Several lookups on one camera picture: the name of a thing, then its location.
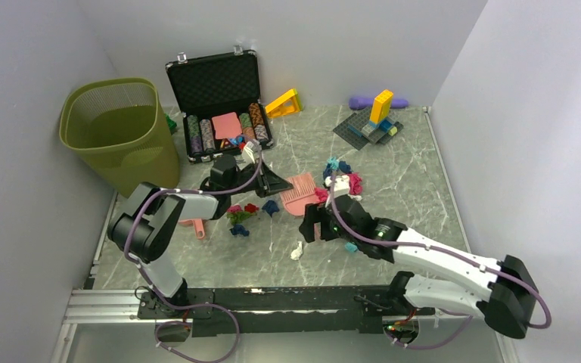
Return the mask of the pink hand brush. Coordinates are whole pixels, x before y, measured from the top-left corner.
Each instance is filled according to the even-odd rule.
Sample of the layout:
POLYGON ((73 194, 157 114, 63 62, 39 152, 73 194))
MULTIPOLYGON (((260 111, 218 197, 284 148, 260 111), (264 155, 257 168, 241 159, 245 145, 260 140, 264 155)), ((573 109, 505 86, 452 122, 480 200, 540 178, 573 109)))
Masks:
POLYGON ((309 172, 289 177, 287 181, 293 188, 281 193, 283 207, 292 216, 302 218, 299 232, 305 242, 312 243, 315 241, 315 224, 320 223, 316 184, 309 172))

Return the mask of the pink plastic dustpan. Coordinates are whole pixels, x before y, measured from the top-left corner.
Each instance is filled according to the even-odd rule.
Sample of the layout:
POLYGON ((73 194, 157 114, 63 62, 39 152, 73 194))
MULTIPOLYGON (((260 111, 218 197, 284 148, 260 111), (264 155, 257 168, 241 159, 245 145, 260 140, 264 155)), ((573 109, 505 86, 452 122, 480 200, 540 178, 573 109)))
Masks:
POLYGON ((191 226, 194 228, 195 236, 198 240, 206 237, 203 219, 183 219, 179 221, 181 226, 191 226))

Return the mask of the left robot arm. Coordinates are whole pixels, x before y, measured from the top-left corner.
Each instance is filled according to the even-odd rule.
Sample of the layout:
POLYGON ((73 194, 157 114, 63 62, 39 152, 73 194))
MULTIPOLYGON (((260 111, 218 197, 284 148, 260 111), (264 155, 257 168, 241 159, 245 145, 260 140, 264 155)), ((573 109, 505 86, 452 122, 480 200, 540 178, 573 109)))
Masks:
POLYGON ((236 194, 252 191, 258 197, 269 197, 291 189, 293 185, 262 160, 240 167, 232 155, 221 156, 197 190, 139 184, 109 222, 107 238, 138 268, 158 296, 157 308, 175 318, 189 304, 187 282, 166 251, 178 223, 219 219, 236 194))

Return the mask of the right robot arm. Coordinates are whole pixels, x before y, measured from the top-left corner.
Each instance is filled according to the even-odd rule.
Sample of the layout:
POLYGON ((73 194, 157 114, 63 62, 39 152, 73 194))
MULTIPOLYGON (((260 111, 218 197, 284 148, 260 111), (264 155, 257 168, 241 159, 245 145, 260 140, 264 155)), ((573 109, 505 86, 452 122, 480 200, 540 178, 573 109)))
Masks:
POLYGON ((373 217, 348 196, 308 204, 299 227, 305 242, 344 239, 376 260, 407 267, 391 281, 387 305, 396 314, 433 308, 482 318, 494 331, 521 340, 539 290, 524 262, 477 256, 439 243, 407 225, 373 217))

